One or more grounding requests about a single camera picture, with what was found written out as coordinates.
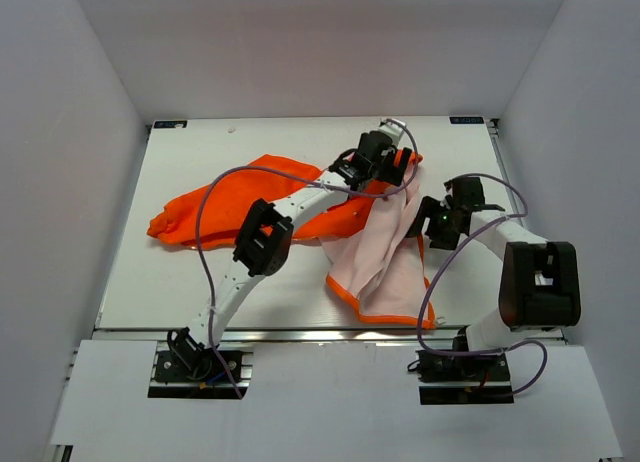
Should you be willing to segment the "orange jacket with pink lining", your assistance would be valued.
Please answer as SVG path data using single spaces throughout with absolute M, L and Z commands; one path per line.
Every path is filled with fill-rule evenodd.
M 212 190 L 201 187 L 167 202 L 150 221 L 147 234 L 168 245 L 231 246 L 255 200 L 274 202 L 320 174 L 313 165 L 265 154 Z M 422 196 L 417 179 L 404 179 L 408 187 L 386 199 L 380 195 L 390 185 L 372 182 L 365 196 L 317 215 L 295 232 L 294 239 L 321 244 L 331 262 L 326 285 L 359 321 L 429 329 L 435 325 L 434 310 L 418 315 L 430 285 L 424 273 L 424 242 L 406 235 Z

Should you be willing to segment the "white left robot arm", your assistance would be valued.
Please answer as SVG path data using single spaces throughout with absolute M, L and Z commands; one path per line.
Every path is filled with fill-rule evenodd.
M 195 242 L 210 289 L 210 302 L 185 328 L 167 333 L 169 351 L 177 369 L 188 380 L 199 381 L 219 354 L 221 336 L 240 305 L 264 278 L 275 274 L 286 262 L 294 233 L 302 225 L 348 197 L 371 198 L 366 191 L 379 181 L 394 187 L 393 195 L 407 188 L 404 178 L 411 160 L 419 158 L 414 135 L 405 124 L 387 118 L 379 127 L 360 136 L 359 144 L 340 154 L 314 180 L 263 166 L 240 166 L 223 172 L 207 187 L 195 220 Z M 302 187 L 281 199 L 252 203 L 235 238 L 231 265 L 219 288 L 204 256 L 201 222 L 213 189 L 225 178 L 242 172 L 264 172 L 300 182 Z

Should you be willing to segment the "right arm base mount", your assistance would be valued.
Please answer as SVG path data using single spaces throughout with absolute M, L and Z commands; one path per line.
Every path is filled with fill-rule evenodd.
M 514 402 L 505 355 L 452 357 L 421 349 L 407 365 L 407 372 L 418 377 L 420 404 L 424 406 Z

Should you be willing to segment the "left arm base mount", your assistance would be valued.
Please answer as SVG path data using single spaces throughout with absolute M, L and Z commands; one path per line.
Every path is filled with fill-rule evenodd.
M 239 400 L 247 392 L 253 353 L 237 347 L 219 357 L 189 329 L 171 330 L 156 349 L 147 396 L 151 399 Z

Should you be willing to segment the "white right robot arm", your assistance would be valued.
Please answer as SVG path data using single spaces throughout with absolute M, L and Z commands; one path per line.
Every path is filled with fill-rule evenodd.
M 524 228 L 526 209 L 508 212 L 486 200 L 483 173 L 456 176 L 445 182 L 446 195 L 422 199 L 408 231 L 423 234 L 431 247 L 449 255 L 431 280 L 436 284 L 464 248 L 478 242 L 502 263 L 497 306 L 481 320 L 462 329 L 459 348 L 440 351 L 424 337 L 420 347 L 434 356 L 451 357 L 453 372 L 472 381 L 488 367 L 487 356 L 515 350 L 528 333 L 575 326 L 581 317 L 577 252 L 573 244 L 550 241 Z

